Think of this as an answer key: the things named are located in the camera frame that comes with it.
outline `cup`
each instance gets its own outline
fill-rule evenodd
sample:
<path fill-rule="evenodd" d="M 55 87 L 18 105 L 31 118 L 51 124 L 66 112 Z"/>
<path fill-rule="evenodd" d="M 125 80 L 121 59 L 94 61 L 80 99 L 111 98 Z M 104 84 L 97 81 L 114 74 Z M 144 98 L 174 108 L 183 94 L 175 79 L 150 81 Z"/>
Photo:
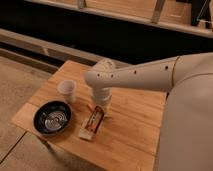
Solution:
<path fill-rule="evenodd" d="M 57 90 L 62 94 L 67 103 L 74 103 L 76 101 L 76 82 L 73 80 L 64 80 L 58 84 Z"/>

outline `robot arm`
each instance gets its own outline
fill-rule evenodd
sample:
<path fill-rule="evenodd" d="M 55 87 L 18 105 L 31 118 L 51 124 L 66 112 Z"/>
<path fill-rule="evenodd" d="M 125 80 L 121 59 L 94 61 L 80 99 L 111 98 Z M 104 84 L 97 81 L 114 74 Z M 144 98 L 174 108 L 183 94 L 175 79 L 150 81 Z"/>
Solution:
<path fill-rule="evenodd" d="M 186 55 L 121 69 L 116 69 L 110 59 L 103 59 L 86 73 L 85 81 L 92 88 L 93 101 L 104 106 L 111 98 L 110 87 L 170 92 L 188 71 L 209 57 L 209 54 Z"/>
<path fill-rule="evenodd" d="M 109 87 L 166 91 L 157 171 L 213 170 L 213 53 L 186 55 L 115 69 L 105 59 L 85 80 L 96 103 L 109 102 Z"/>

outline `gray floor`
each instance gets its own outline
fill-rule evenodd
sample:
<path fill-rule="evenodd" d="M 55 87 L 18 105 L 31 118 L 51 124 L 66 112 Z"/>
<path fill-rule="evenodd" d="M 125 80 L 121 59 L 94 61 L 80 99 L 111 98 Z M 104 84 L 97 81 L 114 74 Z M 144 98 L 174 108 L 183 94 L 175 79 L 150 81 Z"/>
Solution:
<path fill-rule="evenodd" d="M 0 57 L 0 161 L 24 134 L 10 123 L 11 117 L 51 76 Z M 77 156 L 51 145 L 46 148 L 35 136 L 27 133 L 0 165 L 3 171 L 96 171 L 102 170 Z"/>

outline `wooden surface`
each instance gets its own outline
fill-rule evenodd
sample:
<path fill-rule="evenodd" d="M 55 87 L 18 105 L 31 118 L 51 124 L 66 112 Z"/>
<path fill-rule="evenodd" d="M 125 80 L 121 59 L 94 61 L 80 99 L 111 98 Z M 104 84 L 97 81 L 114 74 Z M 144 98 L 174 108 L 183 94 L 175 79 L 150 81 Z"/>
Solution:
<path fill-rule="evenodd" d="M 76 5 L 77 0 L 42 0 Z M 157 0 L 86 0 L 87 7 L 151 19 Z M 160 21 L 190 25 L 191 4 L 166 0 Z"/>
<path fill-rule="evenodd" d="M 165 94 L 144 90 L 113 88 L 109 116 L 92 142 L 78 138 L 83 120 L 91 114 L 90 88 L 84 82 L 88 66 L 67 61 L 14 115 L 12 122 L 107 170 L 153 169 Z M 74 115 L 69 126 L 57 136 L 42 137 L 33 126 L 35 112 L 44 103 L 63 100 L 57 84 L 65 79 L 77 82 L 77 101 L 71 106 Z"/>

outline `bowl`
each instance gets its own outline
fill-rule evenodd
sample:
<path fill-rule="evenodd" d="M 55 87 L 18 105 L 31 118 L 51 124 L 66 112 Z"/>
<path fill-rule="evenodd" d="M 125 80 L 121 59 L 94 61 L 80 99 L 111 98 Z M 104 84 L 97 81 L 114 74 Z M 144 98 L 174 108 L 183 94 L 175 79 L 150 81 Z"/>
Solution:
<path fill-rule="evenodd" d="M 51 101 L 36 112 L 35 129 L 43 135 L 55 135 L 62 132 L 71 120 L 72 111 L 62 101 Z"/>

